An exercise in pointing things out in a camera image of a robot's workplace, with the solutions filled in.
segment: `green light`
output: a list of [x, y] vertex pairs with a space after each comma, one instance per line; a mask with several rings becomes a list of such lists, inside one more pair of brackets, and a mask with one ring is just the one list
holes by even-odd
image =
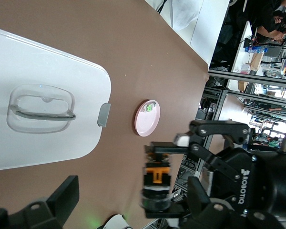
[[97, 229], [102, 225], [101, 221], [99, 219], [96, 219], [92, 216], [87, 216], [86, 217], [86, 222], [91, 227], [92, 229]]
[[129, 212], [126, 212], [125, 214], [123, 214], [123, 218], [126, 222], [127, 222], [127, 219], [129, 218], [129, 216], [130, 216]]

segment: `pink plate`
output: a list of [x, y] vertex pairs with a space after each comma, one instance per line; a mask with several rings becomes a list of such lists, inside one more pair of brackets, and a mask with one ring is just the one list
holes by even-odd
[[160, 106], [157, 101], [149, 100], [143, 103], [137, 111], [134, 126], [140, 136], [150, 135], [158, 125]]

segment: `clear plastic handle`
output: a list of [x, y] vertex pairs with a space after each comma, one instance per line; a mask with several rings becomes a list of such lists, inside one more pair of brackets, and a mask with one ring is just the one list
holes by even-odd
[[18, 115], [23, 118], [28, 119], [38, 119], [38, 120], [50, 120], [50, 121], [71, 121], [76, 118], [76, 115], [68, 110], [66, 114], [44, 114], [44, 113], [35, 113], [22, 110], [17, 105], [10, 105], [10, 109], [14, 112], [15, 115]]

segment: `robotiq logo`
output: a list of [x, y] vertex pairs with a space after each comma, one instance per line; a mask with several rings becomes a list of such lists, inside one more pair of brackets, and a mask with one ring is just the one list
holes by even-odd
[[241, 174], [243, 174], [243, 177], [242, 177], [242, 185], [240, 189], [238, 204], [243, 204], [245, 202], [246, 189], [248, 184], [248, 175], [250, 174], [250, 171], [242, 169]]

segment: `white container lid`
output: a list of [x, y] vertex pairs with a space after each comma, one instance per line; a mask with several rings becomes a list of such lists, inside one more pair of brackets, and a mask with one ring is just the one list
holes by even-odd
[[[99, 114], [101, 107], [108, 111], [103, 104], [110, 92], [110, 78], [101, 66], [0, 30], [0, 169], [90, 153], [105, 126], [98, 123], [104, 119]], [[73, 113], [76, 118], [26, 118], [35, 113], [43, 118]]]

